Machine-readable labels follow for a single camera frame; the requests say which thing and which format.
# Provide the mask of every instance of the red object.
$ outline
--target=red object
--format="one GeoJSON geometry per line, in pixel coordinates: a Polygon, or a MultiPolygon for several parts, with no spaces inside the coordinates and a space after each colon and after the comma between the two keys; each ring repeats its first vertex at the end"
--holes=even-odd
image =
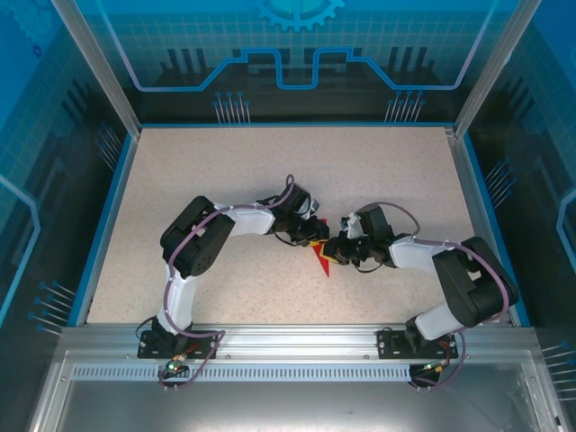
{"type": "MultiPolygon", "coordinates": [[[[328,223],[328,221],[326,219],[320,219],[320,220],[323,221],[324,223],[328,223]]],[[[320,251],[322,250],[322,245],[312,246],[312,248],[314,249],[314,252],[316,252],[316,257],[318,257],[318,260],[320,261],[320,265],[324,269],[324,273],[326,273],[326,277],[330,277],[330,262],[326,258],[323,258],[320,255],[320,251]]]]}

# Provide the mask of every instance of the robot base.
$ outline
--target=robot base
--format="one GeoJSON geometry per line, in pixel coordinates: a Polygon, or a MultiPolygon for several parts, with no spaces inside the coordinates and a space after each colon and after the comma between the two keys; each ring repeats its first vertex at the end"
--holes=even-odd
{"type": "MultiPolygon", "coordinates": [[[[210,333],[209,331],[191,331],[187,332],[195,335],[210,333]]],[[[138,358],[165,358],[170,359],[174,356],[186,354],[187,359],[205,359],[213,344],[216,343],[216,337],[186,337],[182,335],[173,335],[166,332],[154,319],[152,330],[143,331],[140,336],[138,348],[138,358]]]]}
{"type": "Polygon", "coordinates": [[[384,330],[376,332],[378,357],[381,360],[443,360],[446,359],[446,351],[439,345],[440,342],[446,342],[450,346],[450,359],[458,358],[454,336],[439,337],[420,347],[415,353],[404,330],[396,331],[384,328],[384,330]]]}

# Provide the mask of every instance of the gear icon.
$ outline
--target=gear icon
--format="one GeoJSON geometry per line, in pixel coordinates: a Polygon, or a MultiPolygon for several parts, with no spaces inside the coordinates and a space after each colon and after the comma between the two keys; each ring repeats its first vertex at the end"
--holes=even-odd
{"type": "Polygon", "coordinates": [[[283,31],[302,27],[311,31],[315,25],[324,25],[326,18],[336,16],[336,8],[343,7],[343,0],[256,0],[260,18],[267,18],[270,25],[280,24],[283,31]]]}

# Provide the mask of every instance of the speckled white work surface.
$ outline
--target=speckled white work surface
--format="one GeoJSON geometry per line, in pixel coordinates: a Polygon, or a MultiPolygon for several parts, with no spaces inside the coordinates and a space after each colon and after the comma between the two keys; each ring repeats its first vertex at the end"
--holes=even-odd
{"type": "MultiPolygon", "coordinates": [[[[253,203],[279,194],[289,173],[320,202],[318,215],[328,218],[332,236],[340,217],[378,200],[412,211],[423,239],[473,234],[442,128],[145,129],[88,322],[138,323],[158,312],[165,286],[160,236],[196,195],[253,203]]],[[[384,210],[395,232],[412,231],[402,213],[384,210]]],[[[202,276],[193,317],[403,322],[442,299],[435,274],[387,267],[359,274],[351,265],[330,265],[327,278],[311,247],[249,235],[230,238],[202,276]]]]}

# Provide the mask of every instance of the yellow object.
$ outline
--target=yellow object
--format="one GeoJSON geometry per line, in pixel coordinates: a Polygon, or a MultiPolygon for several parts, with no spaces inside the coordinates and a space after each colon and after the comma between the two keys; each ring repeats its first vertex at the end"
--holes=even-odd
{"type": "Polygon", "coordinates": [[[321,245],[322,243],[326,243],[327,240],[313,240],[311,241],[308,246],[317,246],[317,245],[321,245]]]}
{"type": "Polygon", "coordinates": [[[322,249],[320,250],[320,256],[326,260],[328,260],[330,263],[334,263],[334,264],[340,264],[336,259],[334,259],[332,256],[326,256],[324,255],[324,245],[322,245],[322,249]]]}

